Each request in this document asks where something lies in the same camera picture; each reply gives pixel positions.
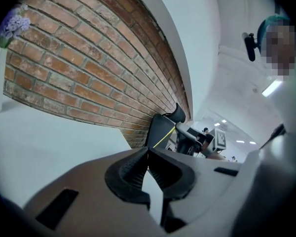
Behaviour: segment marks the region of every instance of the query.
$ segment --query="yellow cable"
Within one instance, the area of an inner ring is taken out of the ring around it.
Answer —
[[[163,141],[170,133],[172,133],[173,131],[174,131],[174,129],[176,129],[176,127],[174,126],[171,130],[170,130],[170,132],[168,132],[167,133],[167,135],[166,136],[164,136],[156,145],[154,145],[153,147],[155,148],[156,146],[158,146],[159,145],[159,143],[161,142],[161,141]]]

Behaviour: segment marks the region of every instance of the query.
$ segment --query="black rubber pad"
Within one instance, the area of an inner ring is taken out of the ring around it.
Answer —
[[[238,174],[238,170],[233,170],[233,169],[228,169],[228,168],[222,168],[222,167],[217,167],[214,169],[214,171],[226,174],[229,176],[236,176]]]
[[[54,230],[78,194],[79,192],[77,191],[64,189],[49,206],[36,217],[36,220],[49,229]]]

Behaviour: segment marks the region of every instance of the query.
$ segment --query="green hair cap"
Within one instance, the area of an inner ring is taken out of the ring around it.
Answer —
[[[279,15],[279,14],[274,14],[272,16],[269,16],[267,17],[259,26],[259,29],[258,29],[258,34],[257,34],[257,46],[258,46],[258,49],[259,51],[261,52],[261,43],[262,43],[262,39],[263,39],[263,36],[265,34],[265,31],[266,31],[266,28],[270,25],[275,25],[277,21],[280,21],[280,20],[288,20],[290,21],[290,19],[286,16],[282,16],[282,15]]]

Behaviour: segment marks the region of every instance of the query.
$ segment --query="white table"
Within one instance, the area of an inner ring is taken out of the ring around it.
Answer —
[[[20,207],[78,164],[130,149],[118,129],[61,118],[2,98],[0,193]]]

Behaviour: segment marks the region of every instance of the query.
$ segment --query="ceiling light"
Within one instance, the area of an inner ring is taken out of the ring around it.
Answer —
[[[267,97],[273,91],[275,91],[277,89],[277,87],[281,85],[281,83],[282,83],[282,81],[274,81],[273,83],[271,83],[271,85],[264,92],[262,92],[262,95]]]

